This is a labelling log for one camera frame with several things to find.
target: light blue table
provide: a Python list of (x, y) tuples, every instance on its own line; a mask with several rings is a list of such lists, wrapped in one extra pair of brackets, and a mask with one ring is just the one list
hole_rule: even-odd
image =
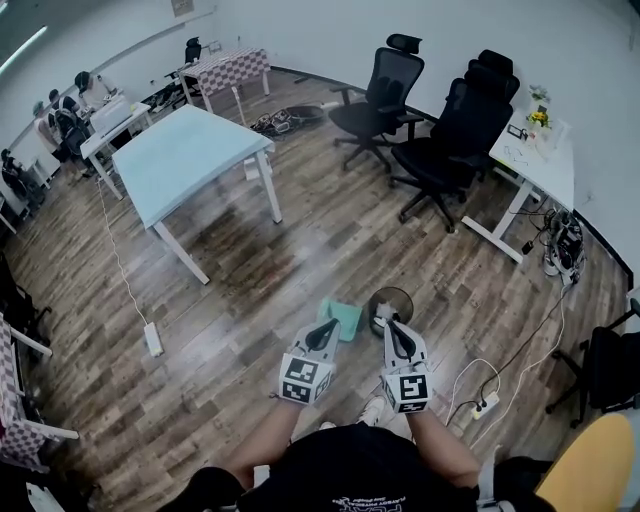
[(118, 150), (113, 163), (144, 227), (153, 226), (189, 270), (207, 284), (209, 278), (162, 220), (207, 183), (253, 156), (273, 221), (280, 222), (280, 206), (265, 156), (265, 149), (272, 145), (271, 140), (248, 128), (185, 105)]

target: ceiling light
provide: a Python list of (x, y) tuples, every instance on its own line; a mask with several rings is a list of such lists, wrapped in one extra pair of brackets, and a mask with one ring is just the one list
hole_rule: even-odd
[(2, 66), (0, 66), (0, 74), (2, 74), (2, 72), (5, 69), (7, 69), (14, 60), (18, 58), (18, 55), (20, 55), (23, 51), (25, 51), (28, 46), (30, 46), (36, 39), (38, 39), (42, 34), (44, 34), (46, 30), (47, 30), (46, 26), (42, 27), (35, 34), (33, 34), (29, 39), (27, 39), (20, 48), (18, 48), (15, 52), (13, 52), (13, 55), (9, 57), (6, 61), (4, 61), (4, 64), (2, 64)]

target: shoe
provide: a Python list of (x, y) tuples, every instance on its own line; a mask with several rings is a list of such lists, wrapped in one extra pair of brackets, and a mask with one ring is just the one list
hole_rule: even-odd
[(380, 421), (382, 411), (384, 411), (386, 404), (387, 400), (383, 396), (374, 396), (367, 402), (367, 405), (364, 406), (364, 411), (362, 411), (356, 423), (362, 422), (370, 427), (375, 427)]

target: checkered table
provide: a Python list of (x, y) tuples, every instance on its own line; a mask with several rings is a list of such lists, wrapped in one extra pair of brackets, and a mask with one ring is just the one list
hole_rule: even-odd
[(0, 438), (0, 457), (35, 470), (41, 470), (38, 451), (51, 439), (61, 441), (65, 437), (55, 434), (47, 425), (38, 425), (24, 418), (22, 404), (16, 389), (16, 372), (13, 365), (11, 327), (0, 315), (0, 421), (5, 433)]
[(228, 87), (234, 88), (250, 78), (258, 78), (262, 75), (262, 86), (264, 94), (269, 95), (269, 82), (267, 71), (269, 60), (267, 52), (258, 48), (238, 48), (235, 50), (224, 50), (216, 52), (210, 57), (204, 57), (193, 66), (180, 71), (180, 81), (184, 88), (188, 102), (193, 105), (193, 100), (189, 94), (189, 88), (184, 77), (195, 78), (202, 91), (207, 110), (212, 114), (209, 97), (216, 91), (221, 91)]

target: checkered tablecloth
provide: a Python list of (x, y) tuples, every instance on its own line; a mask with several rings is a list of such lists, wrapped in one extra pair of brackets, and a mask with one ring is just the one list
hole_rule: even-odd
[(0, 455), (27, 467), (40, 466), (38, 451), (47, 439), (57, 439), (23, 423), (12, 357), (11, 328), (0, 315), (0, 420), (5, 428), (0, 439)]
[(216, 91), (237, 85), (269, 71), (267, 52), (257, 48), (224, 50), (203, 58), (182, 74), (197, 78), (203, 95), (211, 96)]

